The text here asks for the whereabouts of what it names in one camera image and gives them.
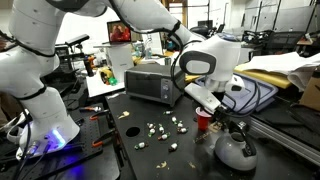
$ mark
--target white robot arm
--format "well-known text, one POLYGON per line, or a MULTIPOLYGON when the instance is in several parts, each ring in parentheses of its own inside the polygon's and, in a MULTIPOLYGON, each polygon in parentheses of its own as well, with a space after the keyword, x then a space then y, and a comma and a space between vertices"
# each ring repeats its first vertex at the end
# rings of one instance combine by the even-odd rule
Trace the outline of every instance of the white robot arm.
MULTIPOLYGON (((29 110, 33 121, 27 148, 36 145, 35 156, 42 154, 48 142, 48 153, 64 148, 79 132, 58 91, 40 81, 59 65, 54 44, 62 20, 68 12, 96 17, 108 8, 135 31, 163 31, 184 46, 181 68, 189 74, 207 75, 206 88, 193 84, 186 91, 209 110, 219 104, 211 93, 224 92, 233 79, 240 43, 220 36, 204 40, 180 25, 159 0, 15 0, 9 30, 19 46, 0 54, 0 91, 17 97, 29 110)), ((19 139, 18 159, 27 146, 27 132, 25 128, 19 139)))

